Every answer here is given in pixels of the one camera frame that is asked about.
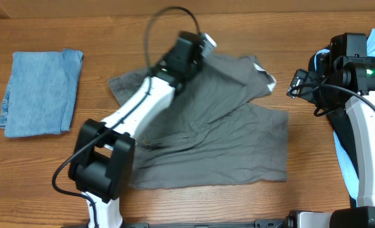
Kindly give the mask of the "grey shorts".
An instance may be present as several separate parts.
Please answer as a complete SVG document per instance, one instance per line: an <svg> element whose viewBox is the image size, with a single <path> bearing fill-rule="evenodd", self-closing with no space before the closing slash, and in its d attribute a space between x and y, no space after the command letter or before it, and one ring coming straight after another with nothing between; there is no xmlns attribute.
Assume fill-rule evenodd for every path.
<svg viewBox="0 0 375 228"><path fill-rule="evenodd" d="M211 55L137 140L130 186L285 181L289 114L253 104L275 86L256 56Z"/></svg>

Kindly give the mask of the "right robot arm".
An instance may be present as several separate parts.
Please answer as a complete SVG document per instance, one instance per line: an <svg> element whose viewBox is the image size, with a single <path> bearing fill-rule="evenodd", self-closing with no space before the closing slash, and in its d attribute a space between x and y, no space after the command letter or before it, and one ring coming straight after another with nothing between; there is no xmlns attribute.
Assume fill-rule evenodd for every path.
<svg viewBox="0 0 375 228"><path fill-rule="evenodd" d="M288 96L315 105L334 129L351 206L332 213L293 210L276 227L375 227L375 30L345 33L295 72Z"/></svg>

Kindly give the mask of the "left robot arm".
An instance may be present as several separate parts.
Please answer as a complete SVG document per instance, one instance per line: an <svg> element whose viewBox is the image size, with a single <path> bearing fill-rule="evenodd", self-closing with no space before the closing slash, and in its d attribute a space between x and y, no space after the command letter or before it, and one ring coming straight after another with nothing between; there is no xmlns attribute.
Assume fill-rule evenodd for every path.
<svg viewBox="0 0 375 228"><path fill-rule="evenodd" d="M121 227L119 197L128 183L137 138L183 92L216 46L206 33L180 32L120 109L81 127L68 176L87 200L87 227Z"/></svg>

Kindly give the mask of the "black garment in pile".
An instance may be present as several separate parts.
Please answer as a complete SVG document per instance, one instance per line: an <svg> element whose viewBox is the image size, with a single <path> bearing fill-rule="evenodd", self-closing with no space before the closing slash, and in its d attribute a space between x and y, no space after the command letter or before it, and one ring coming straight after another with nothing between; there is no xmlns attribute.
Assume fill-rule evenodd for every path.
<svg viewBox="0 0 375 228"><path fill-rule="evenodd" d="M334 130L336 156L350 196L350 207L355 208L359 193L359 170L352 125L343 108L328 113L327 117Z"/></svg>

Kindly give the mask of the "folded blue denim garment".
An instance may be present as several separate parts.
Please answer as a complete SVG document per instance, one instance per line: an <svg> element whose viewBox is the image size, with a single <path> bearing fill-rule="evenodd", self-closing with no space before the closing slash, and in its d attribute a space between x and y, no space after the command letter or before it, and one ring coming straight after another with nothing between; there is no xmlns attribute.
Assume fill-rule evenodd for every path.
<svg viewBox="0 0 375 228"><path fill-rule="evenodd" d="M8 138L61 134L71 128L82 51L15 52L1 103Z"/></svg>

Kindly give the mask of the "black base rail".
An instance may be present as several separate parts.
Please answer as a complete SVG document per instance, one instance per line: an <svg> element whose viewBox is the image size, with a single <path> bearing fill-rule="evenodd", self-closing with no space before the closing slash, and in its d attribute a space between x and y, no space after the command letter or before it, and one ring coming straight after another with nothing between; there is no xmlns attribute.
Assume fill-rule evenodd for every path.
<svg viewBox="0 0 375 228"><path fill-rule="evenodd" d="M253 222L210 222L210 223L173 223L149 224L147 222L125 223L121 228L296 228L297 224L291 217L263 218Z"/></svg>

